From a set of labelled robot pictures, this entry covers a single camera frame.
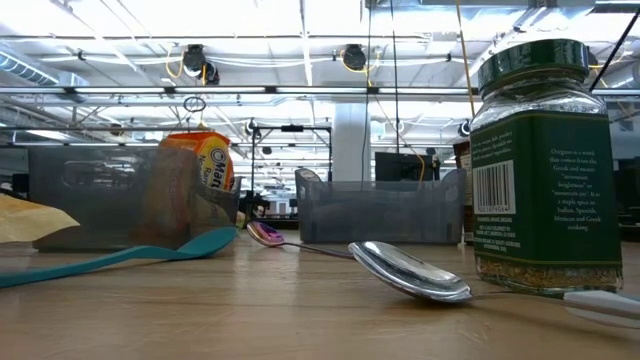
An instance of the jar lid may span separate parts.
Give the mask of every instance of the jar lid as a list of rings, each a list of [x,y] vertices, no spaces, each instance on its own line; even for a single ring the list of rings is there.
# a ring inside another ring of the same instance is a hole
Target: jar lid
[[[516,45],[493,55],[480,66],[480,93],[497,80],[524,72],[567,69],[589,75],[589,50],[569,39],[549,39]]]

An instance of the white handle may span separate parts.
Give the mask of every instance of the white handle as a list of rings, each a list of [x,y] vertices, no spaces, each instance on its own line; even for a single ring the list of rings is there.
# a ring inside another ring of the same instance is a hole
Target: white handle
[[[640,301],[606,291],[577,291],[564,295],[570,314],[605,325],[640,329]]]

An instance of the wooden desk surface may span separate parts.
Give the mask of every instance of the wooden desk surface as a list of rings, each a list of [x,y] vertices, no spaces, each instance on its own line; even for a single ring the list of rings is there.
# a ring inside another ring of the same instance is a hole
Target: wooden desk surface
[[[407,249],[476,293],[496,289],[477,279],[469,247]],[[0,271],[87,257],[5,255]],[[625,244],[624,260],[625,292],[640,295],[640,244]],[[428,305],[356,262],[246,234],[212,259],[139,265],[0,290],[0,358],[640,359],[640,330],[519,299]]]

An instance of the ceiling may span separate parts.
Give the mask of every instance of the ceiling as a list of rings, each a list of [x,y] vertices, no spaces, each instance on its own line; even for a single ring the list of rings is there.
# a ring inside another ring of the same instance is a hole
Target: ceiling
[[[179,72],[180,55],[189,44],[204,45],[208,59],[220,74],[221,86],[366,86],[366,73],[349,71],[340,58],[347,44],[359,44],[369,54],[372,86],[466,87],[455,1],[395,0],[393,18],[390,1],[374,3],[369,11],[361,0],[4,1],[0,11],[0,51],[10,51],[46,73],[73,73],[90,86],[199,86],[199,81],[184,71],[175,78],[167,71],[169,67],[174,75]],[[590,13],[594,1],[559,0],[559,5],[571,6],[535,9],[528,7],[528,0],[461,3],[474,87],[477,78],[473,75],[491,54],[538,39],[582,41],[599,63],[604,63],[632,17]],[[635,64],[640,54],[638,36],[640,27],[636,26],[608,72],[614,74]],[[634,82],[615,84],[635,86]],[[0,71],[0,85],[34,86],[4,71]],[[1,123],[46,125],[53,123],[45,121],[50,115],[58,125],[80,119],[80,126],[121,123],[127,127],[176,127],[179,131],[179,127],[186,126],[185,121],[178,121],[186,114],[180,105],[183,99],[182,95],[91,95],[84,103],[74,103],[55,96],[21,94],[11,96],[12,102],[7,102],[5,96],[7,111],[15,111],[23,104],[42,113],[22,112],[27,118],[7,116]],[[336,102],[365,101],[364,96],[267,94],[208,95],[205,99],[209,106],[201,114],[202,122],[235,143],[247,142],[243,128],[251,118],[260,125],[331,126]],[[429,99],[401,96],[399,100],[400,130],[409,143],[451,144],[458,139],[458,124],[472,117],[464,95]],[[478,109],[481,100],[475,101]],[[385,122],[387,117],[395,121],[393,98],[371,98],[369,112],[379,124],[375,125],[373,144],[392,144],[394,129]],[[200,115],[194,115],[189,126],[200,121]],[[151,140],[166,134],[168,131],[131,132],[113,139],[108,133],[96,133],[92,139],[139,142],[144,136]],[[33,133],[19,136],[21,140],[33,140],[34,135],[38,138]],[[267,166],[283,168],[282,159],[304,158],[305,165],[317,165],[321,174],[326,173],[322,168],[326,163],[308,162],[328,155],[316,134],[274,132],[264,142],[316,143],[310,148],[274,149],[273,154],[262,156],[272,161],[263,161]],[[450,151],[440,151],[448,158]],[[247,175],[248,162],[240,155],[236,160],[237,172]],[[292,181],[287,178],[290,172],[285,174],[287,168],[278,171],[263,174],[260,184]]]

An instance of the barcode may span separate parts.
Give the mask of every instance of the barcode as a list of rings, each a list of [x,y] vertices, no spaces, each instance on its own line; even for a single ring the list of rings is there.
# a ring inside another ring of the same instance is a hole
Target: barcode
[[[473,204],[476,214],[515,214],[513,160],[473,169]]]

